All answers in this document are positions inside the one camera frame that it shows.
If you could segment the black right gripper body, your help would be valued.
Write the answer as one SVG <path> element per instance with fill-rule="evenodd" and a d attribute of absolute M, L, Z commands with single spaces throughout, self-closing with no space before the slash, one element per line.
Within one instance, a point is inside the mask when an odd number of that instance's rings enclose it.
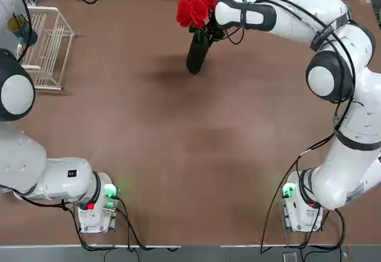
<path fill-rule="evenodd" d="M 211 16 L 207 23 L 207 37 L 209 41 L 220 41 L 226 38 L 226 32 L 217 24 L 214 16 Z"/>

